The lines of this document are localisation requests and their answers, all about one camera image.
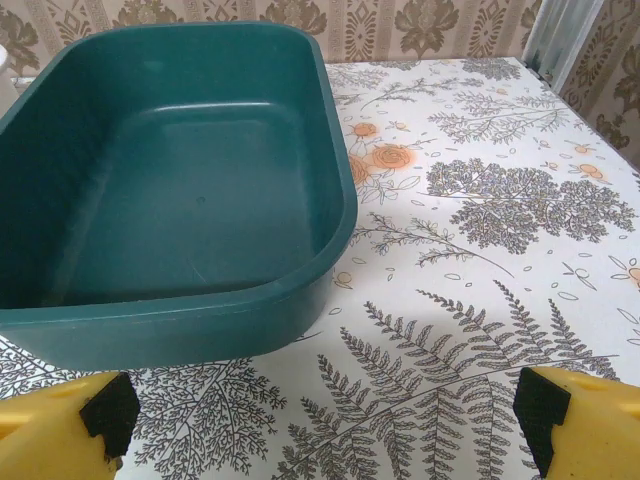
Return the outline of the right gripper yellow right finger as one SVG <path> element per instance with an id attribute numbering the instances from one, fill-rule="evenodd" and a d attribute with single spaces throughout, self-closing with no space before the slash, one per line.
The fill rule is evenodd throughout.
<path id="1" fill-rule="evenodd" d="M 524 368 L 513 410 L 543 479 L 639 478 L 638 387 Z"/>

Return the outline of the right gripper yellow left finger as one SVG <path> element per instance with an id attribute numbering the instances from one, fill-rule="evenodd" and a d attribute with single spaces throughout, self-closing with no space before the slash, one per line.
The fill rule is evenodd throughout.
<path id="1" fill-rule="evenodd" d="M 105 479 L 122 467 L 140 403 L 126 372 L 105 372 L 1 402 L 3 479 Z"/>

